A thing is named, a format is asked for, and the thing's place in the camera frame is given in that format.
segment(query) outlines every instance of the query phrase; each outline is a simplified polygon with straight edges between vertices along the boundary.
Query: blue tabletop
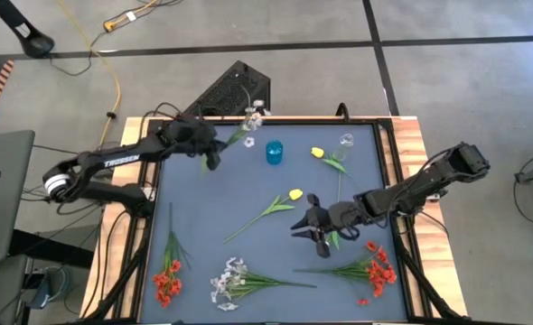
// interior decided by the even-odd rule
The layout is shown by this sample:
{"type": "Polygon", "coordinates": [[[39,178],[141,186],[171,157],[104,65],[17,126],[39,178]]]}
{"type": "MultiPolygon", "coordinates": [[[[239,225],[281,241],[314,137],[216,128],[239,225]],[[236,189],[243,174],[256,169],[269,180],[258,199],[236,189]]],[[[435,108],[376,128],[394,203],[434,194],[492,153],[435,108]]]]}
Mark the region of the blue tabletop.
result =
{"type": "MultiPolygon", "coordinates": [[[[217,125],[218,138],[226,140],[235,126],[217,125]]],[[[341,241],[332,247],[332,256],[320,258],[314,242],[291,237],[290,227],[304,216],[310,205],[303,197],[290,204],[296,209],[265,216],[227,244],[222,241],[260,214],[276,195],[285,197],[291,189],[315,193],[323,207],[337,201],[338,172],[311,156],[313,146],[332,152],[341,135],[354,136],[354,145],[344,166],[354,180],[342,178],[341,200],[383,186],[378,150],[370,125],[263,125],[248,134],[255,145],[240,142],[221,154],[219,168],[201,171],[201,158],[173,155],[163,164],[154,214],[154,229],[148,255],[140,321],[163,323],[229,322],[315,322],[356,320],[405,320],[405,307],[398,282],[387,285],[381,297],[372,297],[372,288],[348,283],[323,274],[299,274],[298,268],[334,267],[347,264],[364,253],[368,240],[382,245],[394,261],[390,228],[360,227],[359,240],[341,241]],[[283,161],[276,166],[266,160],[265,146],[277,139],[284,146],[283,161]],[[172,227],[183,247],[192,256],[191,268],[180,272],[182,293],[167,309],[155,300],[151,279],[160,273],[164,246],[172,227]],[[220,276],[232,256],[243,257],[251,271],[299,283],[316,289],[274,287],[250,294],[235,311],[221,311],[210,300],[210,279],[220,276]],[[356,301],[370,300],[361,307],[356,301]]]]}

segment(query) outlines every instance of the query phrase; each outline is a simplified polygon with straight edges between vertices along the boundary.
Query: red flower bouquet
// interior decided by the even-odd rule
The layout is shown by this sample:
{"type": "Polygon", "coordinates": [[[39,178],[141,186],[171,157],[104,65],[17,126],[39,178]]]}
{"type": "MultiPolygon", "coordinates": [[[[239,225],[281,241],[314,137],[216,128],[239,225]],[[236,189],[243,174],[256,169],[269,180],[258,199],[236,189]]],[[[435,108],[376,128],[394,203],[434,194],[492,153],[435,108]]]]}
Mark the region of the red flower bouquet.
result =
{"type": "MultiPolygon", "coordinates": [[[[373,296],[378,298],[383,293],[383,288],[386,283],[393,284],[397,281],[397,275],[393,267],[389,264],[387,252],[383,250],[383,247],[377,248],[375,243],[369,241],[366,248],[374,254],[371,256],[362,256],[348,265],[333,269],[304,269],[295,271],[330,274],[346,280],[370,283],[373,287],[373,296]]],[[[357,300],[357,304],[366,306],[369,304],[369,300],[359,299],[357,300]]]]}
{"type": "Polygon", "coordinates": [[[156,300],[160,302],[162,308],[168,307],[172,301],[171,297],[180,294],[182,290],[182,282],[178,278],[178,273],[182,268],[181,257],[186,260],[186,252],[182,249],[174,232],[171,231],[164,251],[163,270],[152,279],[158,288],[156,300]]]}

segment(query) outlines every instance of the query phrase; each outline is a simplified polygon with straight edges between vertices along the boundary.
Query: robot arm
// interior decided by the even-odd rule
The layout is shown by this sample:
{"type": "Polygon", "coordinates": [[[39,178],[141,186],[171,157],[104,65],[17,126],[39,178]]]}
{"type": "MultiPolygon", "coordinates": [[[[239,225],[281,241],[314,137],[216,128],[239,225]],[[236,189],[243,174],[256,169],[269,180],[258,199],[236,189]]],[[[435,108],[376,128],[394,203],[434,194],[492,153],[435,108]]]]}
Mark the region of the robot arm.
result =
{"type": "Polygon", "coordinates": [[[152,213],[147,197],[137,184],[115,186],[90,181],[103,169],[134,162],[160,162],[173,153],[207,157],[207,166],[215,170],[219,152],[226,144],[216,140],[211,124],[190,116],[177,116],[167,127],[140,139],[136,144],[113,149],[80,153],[77,157],[58,163],[43,177],[43,184],[55,202],[72,202],[83,198],[117,201],[134,216],[146,217],[152,213]]]}

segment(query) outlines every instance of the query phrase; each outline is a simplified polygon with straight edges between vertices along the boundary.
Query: white flower bouquet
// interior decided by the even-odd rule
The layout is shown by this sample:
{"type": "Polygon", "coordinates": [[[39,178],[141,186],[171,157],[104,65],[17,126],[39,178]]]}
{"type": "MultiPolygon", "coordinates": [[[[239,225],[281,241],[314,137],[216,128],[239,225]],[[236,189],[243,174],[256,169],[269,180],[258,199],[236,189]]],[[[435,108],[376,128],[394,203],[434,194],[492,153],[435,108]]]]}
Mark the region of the white flower bouquet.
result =
{"type": "Polygon", "coordinates": [[[268,287],[290,285],[316,288],[316,285],[279,281],[264,275],[252,273],[248,270],[242,258],[237,261],[236,257],[231,257],[227,261],[226,266],[224,274],[221,274],[220,278],[210,280],[210,284],[214,287],[214,291],[210,293],[212,302],[217,303],[217,307],[223,311],[236,310],[238,305],[234,302],[238,303],[247,294],[268,287]]]}

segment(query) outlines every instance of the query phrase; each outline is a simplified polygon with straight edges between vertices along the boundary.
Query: flower stem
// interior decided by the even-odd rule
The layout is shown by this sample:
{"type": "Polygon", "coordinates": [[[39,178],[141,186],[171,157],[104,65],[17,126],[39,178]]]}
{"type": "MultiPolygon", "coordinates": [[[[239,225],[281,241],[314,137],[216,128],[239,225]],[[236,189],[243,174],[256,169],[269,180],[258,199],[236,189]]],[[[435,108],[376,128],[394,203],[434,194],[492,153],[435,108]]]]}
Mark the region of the flower stem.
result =
{"type": "Polygon", "coordinates": [[[244,225],[241,229],[237,230],[237,232],[235,232],[234,234],[230,235],[228,238],[224,239],[224,241],[222,242],[222,244],[226,244],[228,243],[232,238],[236,237],[238,234],[240,234],[244,229],[250,227],[250,225],[254,224],[255,222],[257,222],[260,218],[264,217],[266,214],[261,213],[258,217],[250,220],[250,222],[248,222],[246,225],[244,225]]]}

